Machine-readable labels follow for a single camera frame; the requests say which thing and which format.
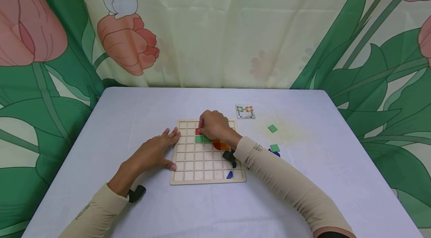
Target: finger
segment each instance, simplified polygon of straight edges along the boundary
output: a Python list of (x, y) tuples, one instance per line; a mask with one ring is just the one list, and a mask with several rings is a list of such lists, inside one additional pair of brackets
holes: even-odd
[(162, 133), (161, 136), (167, 136), (169, 133), (169, 128), (166, 128), (165, 131)]
[(207, 129), (205, 127), (199, 129), (199, 133), (206, 136)]
[(205, 112), (203, 112), (203, 113), (201, 114), (201, 116), (199, 117), (199, 125), (198, 125), (198, 128), (201, 128), (201, 127), (203, 127), (203, 126), (204, 126), (204, 113), (205, 113)]
[(171, 171), (177, 170), (177, 166), (175, 165), (175, 163), (173, 163), (169, 159), (164, 159), (162, 162), (162, 165), (165, 165), (168, 170), (171, 170)]
[(171, 133), (169, 133), (168, 137), (169, 137), (169, 138), (174, 137), (174, 136), (176, 135), (176, 133), (177, 133), (177, 132), (178, 132), (178, 128), (177, 128), (177, 127), (175, 127), (175, 128), (174, 128), (174, 130), (173, 130)]
[(174, 137), (169, 139), (169, 144), (175, 144), (180, 139), (181, 133), (177, 131)]

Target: green leaf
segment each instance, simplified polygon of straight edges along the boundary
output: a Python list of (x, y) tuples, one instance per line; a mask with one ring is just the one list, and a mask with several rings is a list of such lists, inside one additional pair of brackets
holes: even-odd
[(324, 82), (321, 84), (320, 89), (323, 89), (326, 91), (326, 93), (328, 93), (335, 106), (339, 106), (345, 102), (348, 102), (349, 93), (344, 93), (341, 96), (335, 98), (333, 96), (351, 86), (353, 80), (360, 70), (361, 67), (352, 69), (338, 68), (333, 70), (328, 74), (328, 77), (326, 77)]
[(88, 86), (91, 86), (95, 93), (97, 93), (97, 82), (94, 82), (91, 74), (82, 67), (82, 61), (78, 59), (70, 46), (67, 47), (66, 51), (59, 58), (45, 62), (45, 64), (53, 68), (57, 72), (57, 75), (60, 75), (57, 78), (63, 80), (67, 87), (78, 88), (79, 94), (87, 97), (87, 100), (90, 99)]
[(362, 145), (392, 189), (402, 190), (431, 207), (431, 178), (419, 159), (395, 145)]
[(90, 17), (87, 17), (87, 23), (82, 33), (81, 45), (82, 50), (85, 53), (85, 56), (92, 61), (93, 59), (93, 44), (94, 44), (94, 30), (93, 25), (91, 24)]
[(325, 57), (322, 62), (322, 65), (316, 72), (314, 84), (315, 88), (321, 89), (322, 83), (326, 81), (326, 78), (331, 73), (332, 69), (335, 67), (335, 65), (337, 65), (338, 61), (341, 59), (341, 57), (352, 44), (355, 38), (356, 36), (351, 37), (351, 39), (335, 48), (334, 51), (332, 51), (327, 57)]
[(82, 92), (79, 90), (79, 88), (77, 88), (76, 86), (70, 85), (68, 84), (64, 79), (63, 76), (56, 71), (53, 67), (49, 66), (48, 64), (44, 64), (46, 70), (48, 70), (48, 72), (50, 74), (52, 74), (53, 76), (55, 76), (57, 79), (60, 80), (60, 82), (62, 82), (67, 89), (74, 94), (74, 96), (76, 96), (78, 99), (82, 99), (83, 101), (90, 101), (90, 97), (89, 96), (85, 96), (84, 94), (82, 94)]
[(406, 135), (407, 133), (412, 133), (412, 132), (431, 132), (430, 118), (431, 118), (431, 104), (426, 106), (419, 112), (409, 117), (406, 117), (395, 124), (391, 124), (390, 126), (386, 127), (386, 129), (383, 130), (381, 133), (379, 133), (378, 136)]
[(37, 174), (46, 184), (51, 184), (63, 164), (70, 148), (61, 137), (36, 129), (40, 156), (37, 158)]
[[(88, 35), (90, 33), (88, 32), (89, 28), (87, 31), (85, 30), (88, 22), (88, 13), (84, 1), (46, 0), (46, 2), (48, 2), (51, 10), (63, 24), (68, 39), (68, 49), (65, 54), (48, 62), (48, 64), (58, 71), (68, 84), (76, 86), (83, 94), (87, 95), (87, 85), (91, 85), (97, 95), (101, 95), (103, 92), (102, 81), (91, 65), (90, 61), (92, 57), (87, 57), (85, 53), (85, 50), (88, 53), (87, 42), (88, 38), (91, 38), (91, 35)], [(85, 46), (82, 46), (83, 37), (86, 42)], [(87, 82), (88, 78), (91, 79), (91, 82), (88, 82), (83, 87), (74, 83), (74, 79), (85, 79), (85, 82)]]
[(423, 57), (418, 43), (420, 30), (416, 28), (402, 32), (380, 46), (388, 68), (398, 67), (405, 62)]
[(397, 189), (398, 199), (416, 227), (431, 228), (431, 207), (414, 198), (413, 196)]
[[(414, 114), (418, 113), (421, 110), (424, 110), (429, 104), (431, 104), (431, 93), (429, 93), (430, 90), (430, 84), (431, 84), (431, 70), (430, 68), (427, 68), (425, 73), (417, 80), (416, 82), (408, 85), (402, 90), (401, 95), (399, 98), (394, 101), (391, 105), (389, 105), (388, 110), (395, 110), (395, 109), (402, 109), (402, 111), (388, 121), (388, 124), (386, 125), (386, 128), (391, 127), (391, 125), (394, 125), (398, 123), (399, 121), (402, 121), (403, 119), (408, 118), (409, 116), (413, 116)], [(396, 132), (414, 132), (414, 131), (428, 131), (428, 130), (405, 130), (400, 131), (400, 126), (398, 125), (397, 128), (399, 128)]]
[(34, 168), (3, 168), (0, 177), (0, 229), (31, 219), (48, 185)]
[(311, 79), (317, 69), (320, 68), (323, 60), (336, 48), (346, 43), (354, 34), (359, 23), (366, 0), (347, 0), (331, 28), (320, 42), (318, 48), (307, 63), (304, 70), (298, 76), (292, 89), (308, 89)]
[[(37, 87), (31, 65), (27, 66), (0, 66), (0, 104), (3, 106), (14, 102), (24, 101), (42, 97), (39, 87)], [(49, 77), (48, 72), (43, 72), (48, 92), (51, 97), (58, 97), (59, 93)]]
[(21, 236), (24, 234), (24, 231), (15, 232), (13, 234), (9, 234), (7, 236), (1, 236), (1, 238), (21, 238)]
[[(371, 44), (370, 56), (357, 74), (353, 85), (387, 69), (382, 51), (377, 45)], [(376, 111), (385, 98), (387, 88), (388, 84), (383, 78), (355, 88), (349, 93), (349, 110)]]
[(400, 110), (366, 112), (338, 109), (355, 135), (362, 136), (396, 116)]
[[(52, 97), (54, 108), (70, 138), (77, 138), (90, 116), (91, 109), (80, 101), (68, 97)], [(35, 128), (62, 137), (41, 98), (16, 102), (0, 109), (0, 117), (14, 117)]]
[(102, 82), (103, 82), (103, 85), (105, 86), (105, 88), (110, 88), (113, 86), (115, 86), (115, 87), (128, 87), (128, 85), (120, 84), (116, 80), (110, 79), (110, 78), (103, 79)]

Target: black object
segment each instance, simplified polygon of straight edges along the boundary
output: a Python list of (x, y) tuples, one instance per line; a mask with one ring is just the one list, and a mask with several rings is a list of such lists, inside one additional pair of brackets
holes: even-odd
[(138, 185), (136, 187), (136, 190), (129, 190), (129, 202), (130, 203), (134, 203), (136, 202), (138, 199), (140, 199), (142, 197), (142, 195), (145, 194), (145, 192), (147, 192), (147, 189), (145, 189), (145, 187)]
[(225, 151), (223, 153), (223, 158), (227, 159), (230, 163), (235, 162), (236, 158), (233, 156), (233, 153), (235, 153), (235, 151), (233, 151), (233, 150)]

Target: pattern card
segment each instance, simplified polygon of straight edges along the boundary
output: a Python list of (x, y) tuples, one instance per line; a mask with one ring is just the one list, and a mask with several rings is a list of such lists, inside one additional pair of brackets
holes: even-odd
[[(230, 163), (223, 153), (229, 145), (200, 135), (199, 120), (179, 120), (181, 137), (174, 148), (173, 161), (177, 170), (171, 172), (171, 184), (216, 184), (245, 182), (245, 166), (239, 161)], [(229, 119), (236, 131), (236, 121)]]
[(254, 119), (254, 110), (251, 104), (236, 104), (236, 117), (238, 119)]

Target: wooden grid board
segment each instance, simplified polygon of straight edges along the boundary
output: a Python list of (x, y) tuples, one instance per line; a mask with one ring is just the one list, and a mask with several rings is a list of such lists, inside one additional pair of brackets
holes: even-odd
[[(233, 168), (222, 156), (223, 150), (230, 150), (230, 147), (219, 140), (196, 135), (198, 125), (199, 120), (178, 120), (181, 137), (174, 147), (173, 162), (177, 165), (177, 170), (171, 172), (171, 184), (245, 182), (245, 166), (235, 161), (236, 167)], [(238, 130), (235, 119), (229, 119), (229, 126)]]

